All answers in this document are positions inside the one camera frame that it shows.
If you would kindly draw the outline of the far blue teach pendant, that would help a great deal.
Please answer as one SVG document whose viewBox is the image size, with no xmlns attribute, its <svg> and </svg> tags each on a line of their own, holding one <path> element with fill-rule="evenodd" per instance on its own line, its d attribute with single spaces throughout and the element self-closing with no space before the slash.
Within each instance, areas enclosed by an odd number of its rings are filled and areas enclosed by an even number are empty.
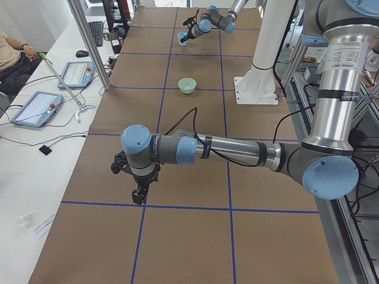
<svg viewBox="0 0 379 284">
<path fill-rule="evenodd" d="M 61 78 L 70 89 L 88 86 L 95 72 L 93 62 L 67 62 Z"/>
</svg>

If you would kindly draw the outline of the mint green bowl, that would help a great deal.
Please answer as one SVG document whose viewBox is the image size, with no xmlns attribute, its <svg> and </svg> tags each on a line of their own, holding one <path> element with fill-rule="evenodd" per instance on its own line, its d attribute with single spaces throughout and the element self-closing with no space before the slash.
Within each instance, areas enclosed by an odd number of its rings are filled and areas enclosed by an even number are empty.
<svg viewBox="0 0 379 284">
<path fill-rule="evenodd" d="M 195 91 L 197 82 L 193 78 L 182 78 L 178 81 L 179 90 L 184 94 L 191 94 Z"/>
</svg>

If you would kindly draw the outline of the aluminium frame post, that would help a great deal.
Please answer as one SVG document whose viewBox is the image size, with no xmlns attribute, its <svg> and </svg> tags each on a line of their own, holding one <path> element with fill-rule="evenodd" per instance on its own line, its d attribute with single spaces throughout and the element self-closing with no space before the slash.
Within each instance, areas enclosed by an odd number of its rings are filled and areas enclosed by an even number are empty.
<svg viewBox="0 0 379 284">
<path fill-rule="evenodd" d="M 82 5 L 79 0 L 67 0 L 67 2 L 76 22 L 76 25 L 78 26 L 83 42 L 87 50 L 89 51 L 89 55 L 95 65 L 95 69 L 102 83 L 102 86 L 105 90 L 108 90 L 110 88 L 110 80 L 104 69 L 101 56 L 89 29 L 89 25 L 87 23 L 85 13 L 82 9 Z"/>
</svg>

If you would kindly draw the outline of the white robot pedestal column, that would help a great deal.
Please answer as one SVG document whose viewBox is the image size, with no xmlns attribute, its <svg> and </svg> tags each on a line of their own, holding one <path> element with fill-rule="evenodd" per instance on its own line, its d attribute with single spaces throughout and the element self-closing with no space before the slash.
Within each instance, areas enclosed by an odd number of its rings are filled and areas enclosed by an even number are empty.
<svg viewBox="0 0 379 284">
<path fill-rule="evenodd" d="M 274 64 L 296 6 L 295 0 L 267 1 L 251 68 L 243 77 L 234 78 L 237 104 L 278 104 Z"/>
</svg>

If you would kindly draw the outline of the blue teach pendant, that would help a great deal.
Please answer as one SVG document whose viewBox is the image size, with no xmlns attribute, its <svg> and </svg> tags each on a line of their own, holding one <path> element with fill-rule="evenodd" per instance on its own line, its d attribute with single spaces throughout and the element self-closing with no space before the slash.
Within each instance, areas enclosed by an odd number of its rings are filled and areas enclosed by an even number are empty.
<svg viewBox="0 0 379 284">
<path fill-rule="evenodd" d="M 12 118 L 11 124 L 40 128 L 51 119 L 62 102 L 61 94 L 37 91 Z"/>
<path fill-rule="evenodd" d="M 70 89 L 88 86 L 95 72 L 93 62 L 67 62 L 61 78 Z"/>
</svg>

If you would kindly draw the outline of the black keyboard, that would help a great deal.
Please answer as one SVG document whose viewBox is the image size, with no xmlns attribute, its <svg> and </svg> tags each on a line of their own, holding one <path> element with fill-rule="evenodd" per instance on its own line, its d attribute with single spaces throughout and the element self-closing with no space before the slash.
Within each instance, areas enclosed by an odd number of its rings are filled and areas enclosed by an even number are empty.
<svg viewBox="0 0 379 284">
<path fill-rule="evenodd" d="M 97 47 L 103 45 L 103 22 L 102 21 L 91 21 L 88 23 L 88 27 L 92 34 Z"/>
</svg>

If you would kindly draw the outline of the seated person beige shirt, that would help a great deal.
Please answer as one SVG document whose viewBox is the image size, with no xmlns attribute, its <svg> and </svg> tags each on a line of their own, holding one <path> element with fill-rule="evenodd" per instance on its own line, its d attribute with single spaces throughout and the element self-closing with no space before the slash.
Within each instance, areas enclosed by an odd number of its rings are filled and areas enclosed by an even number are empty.
<svg viewBox="0 0 379 284">
<path fill-rule="evenodd" d="M 18 95 L 41 63 L 41 57 L 27 43 L 1 32 L 1 92 L 10 101 Z"/>
</svg>

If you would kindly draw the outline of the light blue plastic cup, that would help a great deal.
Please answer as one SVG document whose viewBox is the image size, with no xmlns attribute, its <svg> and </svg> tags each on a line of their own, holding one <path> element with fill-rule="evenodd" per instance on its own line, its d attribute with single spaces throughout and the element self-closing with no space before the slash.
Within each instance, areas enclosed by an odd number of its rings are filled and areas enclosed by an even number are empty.
<svg viewBox="0 0 379 284">
<path fill-rule="evenodd" d="M 178 33 L 178 43 L 181 47 L 185 47 L 188 41 L 188 33 L 187 32 L 179 32 Z"/>
</svg>

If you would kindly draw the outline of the clear plastic bag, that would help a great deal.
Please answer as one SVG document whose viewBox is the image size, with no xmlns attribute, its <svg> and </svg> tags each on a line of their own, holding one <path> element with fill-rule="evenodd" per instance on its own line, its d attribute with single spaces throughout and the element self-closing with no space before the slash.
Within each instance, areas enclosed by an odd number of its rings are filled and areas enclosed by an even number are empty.
<svg viewBox="0 0 379 284">
<path fill-rule="evenodd" d="M 17 217 L 16 236 L 21 237 L 29 231 L 35 229 L 40 222 L 40 213 L 36 209 L 32 209 L 26 213 L 22 213 Z"/>
</svg>

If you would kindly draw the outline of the near blue teach pendant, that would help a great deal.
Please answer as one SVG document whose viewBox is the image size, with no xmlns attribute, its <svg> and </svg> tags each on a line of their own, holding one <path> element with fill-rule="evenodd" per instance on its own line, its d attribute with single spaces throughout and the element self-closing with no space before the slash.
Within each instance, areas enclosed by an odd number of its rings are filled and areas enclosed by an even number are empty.
<svg viewBox="0 0 379 284">
<path fill-rule="evenodd" d="M 61 94 L 37 91 L 12 118 L 11 124 L 40 128 L 51 119 L 62 102 Z"/>
</svg>

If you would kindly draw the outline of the dark computer mouse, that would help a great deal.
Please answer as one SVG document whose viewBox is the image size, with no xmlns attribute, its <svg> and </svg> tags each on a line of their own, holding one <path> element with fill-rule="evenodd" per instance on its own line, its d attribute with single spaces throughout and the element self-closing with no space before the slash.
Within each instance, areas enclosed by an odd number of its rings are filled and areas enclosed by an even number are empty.
<svg viewBox="0 0 379 284">
<path fill-rule="evenodd" d="M 76 56 L 77 58 L 88 57 L 88 56 L 89 56 L 89 52 L 86 51 L 86 50 L 78 50 L 78 51 L 75 53 L 75 56 Z"/>
</svg>

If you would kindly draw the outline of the small black square pad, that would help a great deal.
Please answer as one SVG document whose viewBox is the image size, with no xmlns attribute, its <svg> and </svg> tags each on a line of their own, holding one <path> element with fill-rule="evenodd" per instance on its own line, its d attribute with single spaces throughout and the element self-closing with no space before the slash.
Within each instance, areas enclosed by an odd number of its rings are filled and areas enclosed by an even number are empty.
<svg viewBox="0 0 379 284">
<path fill-rule="evenodd" d="M 42 145 L 38 150 L 45 156 L 49 155 L 52 152 L 52 149 L 46 145 Z"/>
</svg>

